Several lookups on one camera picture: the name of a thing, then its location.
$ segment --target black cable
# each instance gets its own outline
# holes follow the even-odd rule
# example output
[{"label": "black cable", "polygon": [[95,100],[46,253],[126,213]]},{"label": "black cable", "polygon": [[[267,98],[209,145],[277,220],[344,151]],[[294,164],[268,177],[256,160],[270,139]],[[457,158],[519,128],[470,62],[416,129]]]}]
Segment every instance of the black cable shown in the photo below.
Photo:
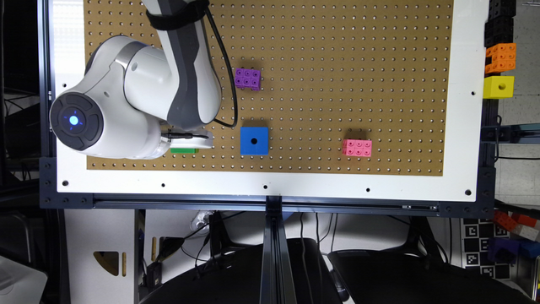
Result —
[{"label": "black cable", "polygon": [[322,304],[322,270],[321,270],[321,260],[319,257],[321,256],[321,239],[319,238],[319,214],[315,212],[315,227],[316,227],[316,235],[317,235],[317,268],[319,269],[319,302]]},{"label": "black cable", "polygon": [[332,245],[330,246],[330,252],[334,251],[334,239],[336,238],[336,228],[338,228],[338,216],[339,214],[336,214],[336,222],[334,223],[334,232],[332,233]]},{"label": "black cable", "polygon": [[207,260],[203,260],[201,258],[195,258],[193,257],[191,254],[187,253],[186,250],[184,250],[184,247],[180,247],[180,249],[182,250],[182,252],[184,254],[186,254],[188,257],[192,258],[192,259],[195,259],[195,260],[198,260],[198,261],[201,261],[201,262],[208,262]]},{"label": "black cable", "polygon": [[197,260],[199,260],[199,256],[201,255],[201,252],[203,251],[203,248],[206,246],[206,244],[208,244],[207,240],[209,240],[208,237],[204,239],[204,242],[202,243],[201,249],[199,249],[199,253],[197,253],[197,256],[195,257],[195,269],[199,273],[199,276],[200,276],[201,273],[199,272],[199,267],[197,265]]},{"label": "black cable", "polygon": [[161,137],[168,138],[168,139],[191,139],[191,138],[208,139],[208,136],[206,135],[199,135],[199,134],[193,134],[193,133],[175,133],[175,132],[162,133]]},{"label": "black cable", "polygon": [[499,160],[499,133],[500,133],[500,125],[503,122],[503,117],[501,115],[497,115],[497,128],[495,129],[495,157],[494,162],[497,162]]},{"label": "black cable", "polygon": [[402,222],[403,224],[405,225],[409,225],[411,228],[415,229],[418,233],[420,233],[422,236],[425,236],[426,238],[430,239],[431,241],[435,242],[435,245],[437,245],[437,247],[442,251],[442,254],[445,256],[445,261],[446,263],[449,263],[450,261],[448,260],[448,255],[446,255],[446,251],[445,249],[439,244],[438,241],[436,241],[433,237],[431,236],[428,236],[426,233],[424,233],[423,231],[421,231],[420,229],[416,228],[415,226],[411,225],[411,223],[408,223],[406,222],[405,220],[401,220],[401,219],[398,219],[397,217],[393,216],[393,215],[388,215],[388,217],[394,219],[394,220],[397,220],[399,222]]},{"label": "black cable", "polygon": [[449,257],[450,257],[450,263],[452,263],[452,243],[453,243],[453,238],[452,238],[452,218],[448,219],[448,224],[449,224],[449,228],[450,228],[450,254],[449,254]]},{"label": "black cable", "polygon": [[324,241],[324,239],[327,238],[327,236],[330,234],[330,229],[332,228],[332,219],[334,217],[334,214],[330,215],[330,220],[328,221],[328,231],[326,233],[326,235],[324,235],[321,239],[321,242]]},{"label": "black cable", "polygon": [[497,159],[500,159],[500,160],[540,160],[540,157],[506,157],[506,156],[497,156]]},{"label": "black cable", "polygon": [[528,217],[532,217],[533,219],[540,220],[540,210],[538,209],[517,207],[511,204],[504,203],[498,199],[495,199],[495,208],[502,211],[516,212],[518,214],[523,214]]},{"label": "black cable", "polygon": [[[228,219],[230,219],[230,218],[233,218],[233,217],[235,217],[235,216],[237,216],[237,215],[240,215],[240,214],[243,214],[243,213],[245,213],[245,211],[241,211],[241,212],[238,212],[238,213],[229,215],[229,216],[225,216],[225,217],[222,218],[221,220],[216,220],[216,223],[217,223],[217,222],[220,222],[220,221],[222,221],[222,220],[228,220]],[[188,238],[190,238],[190,237],[192,237],[192,236],[195,236],[195,235],[197,234],[197,232],[201,231],[202,229],[204,229],[204,228],[205,228],[206,226],[208,226],[208,225],[210,225],[210,223],[205,224],[205,225],[201,226],[199,229],[195,230],[194,232],[188,234],[187,236],[184,236],[184,240],[187,240]]]},{"label": "black cable", "polygon": [[209,8],[204,9],[204,13],[206,14],[208,18],[208,22],[210,23],[210,26],[212,27],[213,34],[216,36],[216,41],[219,44],[219,48],[221,49],[221,53],[223,54],[223,59],[225,60],[225,66],[227,67],[227,73],[229,74],[229,81],[230,81],[230,88],[232,89],[233,94],[233,104],[235,107],[235,117],[232,124],[228,124],[226,122],[222,122],[216,118],[214,118],[214,121],[218,124],[227,127],[227,128],[234,128],[236,127],[236,124],[238,123],[238,98],[236,97],[236,87],[235,87],[235,76],[233,75],[233,68],[230,66],[229,56],[227,55],[227,50],[225,49],[225,46],[223,44],[223,41],[221,40],[221,35],[219,34],[218,27],[216,26],[215,22],[213,21],[212,13],[210,13]]},{"label": "black cable", "polygon": [[307,280],[307,287],[310,292],[311,304],[315,304],[313,302],[313,292],[311,291],[310,276],[307,274],[307,266],[305,266],[304,221],[302,220],[303,217],[304,212],[300,214],[300,242],[302,243],[302,265],[304,265],[304,274],[305,279]]}]

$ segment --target blue block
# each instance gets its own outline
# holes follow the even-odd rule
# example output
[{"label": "blue block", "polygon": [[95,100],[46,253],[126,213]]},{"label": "blue block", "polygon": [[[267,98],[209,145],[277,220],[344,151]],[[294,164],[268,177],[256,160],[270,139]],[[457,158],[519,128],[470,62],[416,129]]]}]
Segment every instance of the blue block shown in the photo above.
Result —
[{"label": "blue block", "polygon": [[240,128],[241,155],[268,155],[268,128]]}]

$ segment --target purple block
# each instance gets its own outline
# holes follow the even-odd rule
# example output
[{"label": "purple block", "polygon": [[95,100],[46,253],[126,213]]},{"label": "purple block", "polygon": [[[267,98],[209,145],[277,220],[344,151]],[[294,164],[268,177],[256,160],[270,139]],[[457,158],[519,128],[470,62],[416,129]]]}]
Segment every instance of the purple block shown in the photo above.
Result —
[{"label": "purple block", "polygon": [[238,89],[244,89],[244,77],[235,77],[235,85]]},{"label": "purple block", "polygon": [[252,90],[261,90],[261,81],[255,77],[251,77],[250,88]]},{"label": "purple block", "polygon": [[261,71],[237,68],[235,71],[235,86],[238,89],[261,90]]},{"label": "purple block", "polygon": [[489,239],[488,260],[496,263],[516,263],[520,243],[516,240],[494,237]]}]

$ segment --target metal stand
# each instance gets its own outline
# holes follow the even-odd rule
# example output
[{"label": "metal stand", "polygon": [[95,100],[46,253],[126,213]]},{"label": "metal stand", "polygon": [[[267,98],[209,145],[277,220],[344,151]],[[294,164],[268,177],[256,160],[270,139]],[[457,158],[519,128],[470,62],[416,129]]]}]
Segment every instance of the metal stand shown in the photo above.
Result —
[{"label": "metal stand", "polygon": [[281,197],[267,197],[260,304],[296,304],[281,207]]}]

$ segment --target red object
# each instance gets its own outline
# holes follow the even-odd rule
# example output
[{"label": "red object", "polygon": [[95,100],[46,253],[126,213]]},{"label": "red object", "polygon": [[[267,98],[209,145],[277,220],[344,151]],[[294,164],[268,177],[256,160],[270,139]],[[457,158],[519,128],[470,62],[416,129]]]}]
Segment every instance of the red object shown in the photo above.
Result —
[{"label": "red object", "polygon": [[498,210],[495,210],[492,221],[508,231],[513,231],[517,226],[517,222],[508,216],[508,214]]},{"label": "red object", "polygon": [[345,139],[342,153],[346,156],[371,157],[371,140]]},{"label": "red object", "polygon": [[523,214],[513,213],[512,219],[515,220],[518,224],[528,225],[532,228],[534,228],[534,226],[537,224],[537,221],[535,219]]}]

